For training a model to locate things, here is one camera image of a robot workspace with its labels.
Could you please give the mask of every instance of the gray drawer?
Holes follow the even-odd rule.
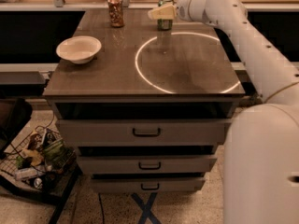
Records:
[[[87,175],[205,173],[215,161],[214,155],[77,158],[80,169]]]
[[[203,177],[158,179],[92,179],[91,187],[97,193],[197,191],[205,183]]]
[[[58,120],[69,146],[177,146],[222,143],[225,123],[221,120]]]

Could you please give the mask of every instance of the white robotic arm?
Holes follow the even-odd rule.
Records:
[[[263,100],[227,134],[224,223],[298,224],[298,70],[250,24],[239,0],[178,0],[177,13],[228,35]]]

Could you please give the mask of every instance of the dresser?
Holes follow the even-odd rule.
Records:
[[[86,64],[61,60],[44,96],[94,191],[197,191],[244,90],[215,31],[174,20],[158,31],[146,9],[87,11],[74,35],[102,49]]]

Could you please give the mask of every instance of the tile floor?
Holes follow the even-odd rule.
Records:
[[[14,142],[18,144],[35,126],[46,126],[51,118],[51,111],[35,110],[31,121]],[[221,224],[223,151],[224,146],[220,146],[217,150],[218,160],[212,171],[206,173],[206,183],[200,191],[165,192],[156,196],[152,193],[102,194],[103,210],[98,194],[90,189],[89,177],[82,175],[73,187],[58,223],[100,224],[103,223],[104,214],[106,224]],[[49,223],[53,211],[52,205],[14,196],[0,186],[1,224]]]

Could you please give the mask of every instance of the drawer handle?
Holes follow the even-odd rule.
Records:
[[[157,189],[159,189],[159,188],[160,188],[159,183],[157,183],[157,186],[156,186],[156,187],[145,187],[145,186],[143,185],[143,183],[141,184],[141,189],[142,189],[142,190],[157,190]]]
[[[158,162],[158,166],[156,164],[142,164],[139,162],[138,166],[141,170],[158,170],[161,168],[161,162]]]
[[[156,131],[145,131],[138,130],[136,128],[132,129],[132,134],[135,137],[158,137],[161,134],[161,129],[158,128]]]

